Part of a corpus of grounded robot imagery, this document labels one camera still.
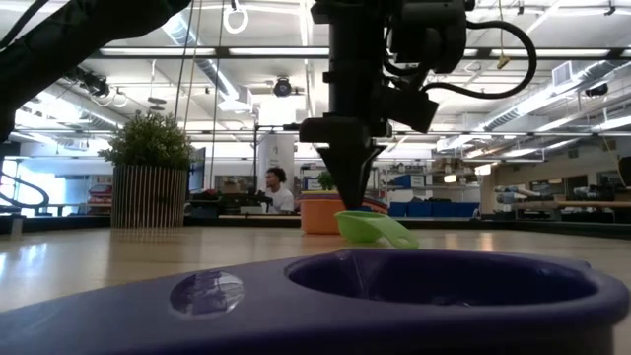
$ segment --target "man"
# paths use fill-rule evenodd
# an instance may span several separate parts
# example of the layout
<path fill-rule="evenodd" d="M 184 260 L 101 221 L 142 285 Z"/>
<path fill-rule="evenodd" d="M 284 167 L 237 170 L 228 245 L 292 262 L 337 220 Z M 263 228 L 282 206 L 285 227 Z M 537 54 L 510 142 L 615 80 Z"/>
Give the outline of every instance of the man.
<path fill-rule="evenodd" d="M 267 170 L 265 174 L 265 184 L 267 190 L 265 196 L 272 199 L 267 213 L 290 214 L 294 212 L 294 196 L 283 186 L 287 181 L 287 175 L 282 168 L 274 167 Z"/>

